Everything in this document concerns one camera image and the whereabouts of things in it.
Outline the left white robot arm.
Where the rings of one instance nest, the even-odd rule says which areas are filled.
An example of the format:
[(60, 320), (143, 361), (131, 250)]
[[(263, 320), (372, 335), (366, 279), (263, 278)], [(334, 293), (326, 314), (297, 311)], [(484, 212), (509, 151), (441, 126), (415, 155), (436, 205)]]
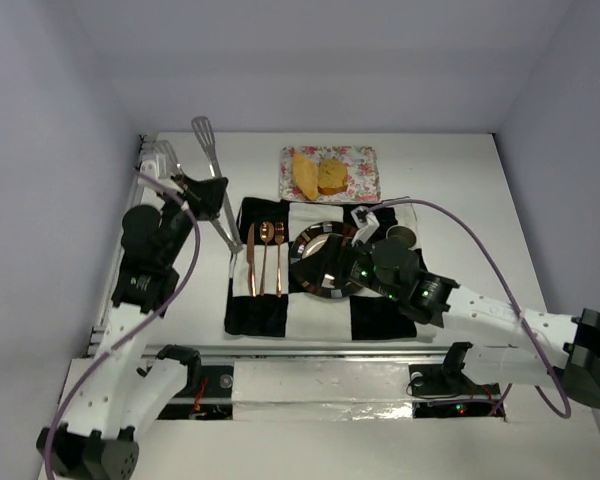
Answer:
[(194, 272), (189, 268), (179, 275), (175, 260), (187, 238), (201, 245), (202, 222), (217, 221), (228, 180), (176, 174), (162, 183), (139, 177), (164, 204), (139, 204), (123, 216), (123, 256), (104, 338), (36, 442), (49, 479), (130, 478), (140, 435), (174, 396), (201, 381), (200, 354), (189, 347), (163, 347), (147, 370), (141, 370), (140, 361)]

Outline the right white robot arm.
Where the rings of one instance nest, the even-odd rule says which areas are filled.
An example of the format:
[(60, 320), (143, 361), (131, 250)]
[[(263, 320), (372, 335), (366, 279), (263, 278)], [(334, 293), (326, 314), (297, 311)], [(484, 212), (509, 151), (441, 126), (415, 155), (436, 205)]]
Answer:
[(396, 238), (365, 246), (331, 234), (317, 257), (321, 278), (369, 289), (414, 322), (458, 333), (450, 363), (473, 382), (555, 386), (600, 410), (600, 312), (517, 312), (511, 302), (426, 270)]

